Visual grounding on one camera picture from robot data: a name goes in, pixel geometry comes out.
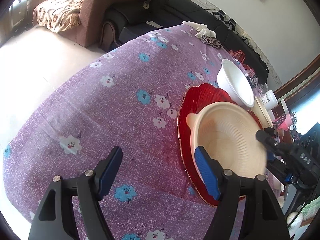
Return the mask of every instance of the beige plastic bowl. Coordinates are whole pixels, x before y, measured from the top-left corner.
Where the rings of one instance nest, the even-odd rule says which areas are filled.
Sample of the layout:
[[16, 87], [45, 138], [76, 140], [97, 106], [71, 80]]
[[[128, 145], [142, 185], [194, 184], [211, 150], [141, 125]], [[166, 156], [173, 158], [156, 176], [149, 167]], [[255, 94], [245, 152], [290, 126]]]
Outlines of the beige plastic bowl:
[[270, 115], [257, 96], [254, 96], [254, 106], [251, 110], [258, 117], [262, 128], [273, 127]]
[[238, 176], [254, 178], [265, 173], [266, 150], [255, 138], [260, 128], [241, 107], [216, 102], [199, 114], [188, 114], [186, 121], [191, 129], [191, 154], [200, 177], [194, 156], [198, 146], [203, 146], [212, 159]]

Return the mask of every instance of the white cloth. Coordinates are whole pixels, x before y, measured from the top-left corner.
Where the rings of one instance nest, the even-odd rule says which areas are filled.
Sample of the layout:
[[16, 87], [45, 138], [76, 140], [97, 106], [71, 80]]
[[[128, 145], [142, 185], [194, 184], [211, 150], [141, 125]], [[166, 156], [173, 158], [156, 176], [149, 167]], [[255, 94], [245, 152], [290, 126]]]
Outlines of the white cloth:
[[214, 31], [209, 30], [207, 25], [185, 21], [183, 21], [182, 23], [197, 30], [198, 33], [196, 34], [196, 37], [199, 39], [201, 39], [201, 35], [206, 35], [214, 38], [217, 37], [216, 33]]

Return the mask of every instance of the patterned blanket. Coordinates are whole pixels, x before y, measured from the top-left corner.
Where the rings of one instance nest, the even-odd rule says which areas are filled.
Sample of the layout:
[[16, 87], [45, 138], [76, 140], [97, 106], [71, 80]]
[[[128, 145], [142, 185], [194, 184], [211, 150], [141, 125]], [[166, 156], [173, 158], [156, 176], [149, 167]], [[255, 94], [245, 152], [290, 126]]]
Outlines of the patterned blanket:
[[[129, 41], [49, 96], [7, 146], [3, 177], [11, 203], [32, 222], [55, 175], [79, 176], [114, 145], [123, 162], [100, 202], [116, 240], [202, 240], [215, 209], [195, 192], [180, 156], [177, 111], [190, 86], [217, 85], [225, 49], [179, 25]], [[86, 239], [77, 198], [80, 240]], [[238, 207], [231, 239], [244, 211]]]
[[80, 24], [83, 0], [47, 0], [33, 11], [33, 25], [46, 26], [54, 33], [72, 29]]

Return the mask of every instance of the red scalloped tray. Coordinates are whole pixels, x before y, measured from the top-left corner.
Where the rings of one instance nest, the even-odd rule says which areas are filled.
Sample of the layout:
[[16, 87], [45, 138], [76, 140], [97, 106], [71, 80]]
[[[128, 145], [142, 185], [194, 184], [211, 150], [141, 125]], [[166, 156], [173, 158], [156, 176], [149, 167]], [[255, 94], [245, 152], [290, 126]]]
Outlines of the red scalloped tray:
[[[191, 87], [188, 89], [178, 112], [178, 137], [180, 142], [181, 158], [185, 166], [185, 170], [200, 197], [210, 206], [217, 206], [219, 201], [209, 195], [194, 166], [190, 148], [191, 131], [186, 123], [186, 117], [190, 113], [199, 113], [202, 108], [215, 102], [230, 102], [236, 104], [224, 90], [215, 88], [211, 84], [204, 83], [198, 87]], [[254, 113], [252, 111], [248, 111], [248, 113], [255, 119], [259, 127], [262, 129], [259, 119], [254, 115]]]

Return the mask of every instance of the white floor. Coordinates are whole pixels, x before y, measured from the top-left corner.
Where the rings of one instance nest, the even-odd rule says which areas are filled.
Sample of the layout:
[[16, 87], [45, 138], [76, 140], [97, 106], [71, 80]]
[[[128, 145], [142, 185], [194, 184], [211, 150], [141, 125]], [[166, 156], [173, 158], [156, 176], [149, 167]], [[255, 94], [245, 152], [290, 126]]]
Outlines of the white floor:
[[[36, 26], [11, 38], [0, 48], [0, 151], [55, 89], [104, 54]], [[21, 240], [27, 240], [30, 223], [7, 199], [0, 154], [0, 211]]]

